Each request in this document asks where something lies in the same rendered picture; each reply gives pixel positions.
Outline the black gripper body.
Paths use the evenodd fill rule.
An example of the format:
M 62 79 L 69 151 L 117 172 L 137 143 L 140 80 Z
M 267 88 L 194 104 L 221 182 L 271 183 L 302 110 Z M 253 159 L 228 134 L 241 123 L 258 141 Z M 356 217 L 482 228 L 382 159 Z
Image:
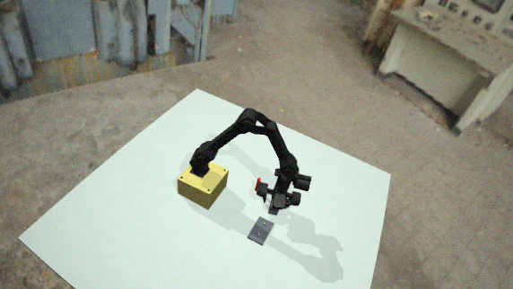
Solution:
M 280 188 L 277 183 L 275 184 L 274 190 L 268 188 L 268 184 L 260 182 L 258 185 L 258 189 L 256 194 L 259 196 L 264 197 L 265 194 L 273 194 L 275 191 L 278 191 L 280 193 L 283 193 L 284 191 L 287 192 L 287 197 L 290 199 L 290 204 L 293 206 L 299 206 L 300 205 L 300 197 L 301 193 L 297 191 L 292 191 L 291 193 L 288 192 L 289 188 Z

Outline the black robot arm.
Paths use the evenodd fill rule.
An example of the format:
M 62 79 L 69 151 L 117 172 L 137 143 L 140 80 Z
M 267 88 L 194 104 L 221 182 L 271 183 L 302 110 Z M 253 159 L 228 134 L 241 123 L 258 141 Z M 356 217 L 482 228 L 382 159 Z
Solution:
M 257 126 L 259 121 L 262 126 Z M 268 136 L 280 163 L 280 169 L 275 169 L 274 176 L 278 177 L 276 183 L 280 188 L 289 188 L 291 183 L 294 188 L 309 191 L 311 176 L 300 174 L 300 168 L 295 156 L 289 152 L 276 122 L 266 117 L 263 113 L 252 108 L 244 109 L 236 121 L 221 132 L 212 141 L 206 141 L 198 147 L 189 164 L 189 172 L 198 177 L 204 177 L 210 170 L 209 162 L 213 161 L 218 150 L 240 134 L 252 133 Z M 272 194 L 273 209 L 286 209 L 290 205 L 287 192 L 275 191 Z

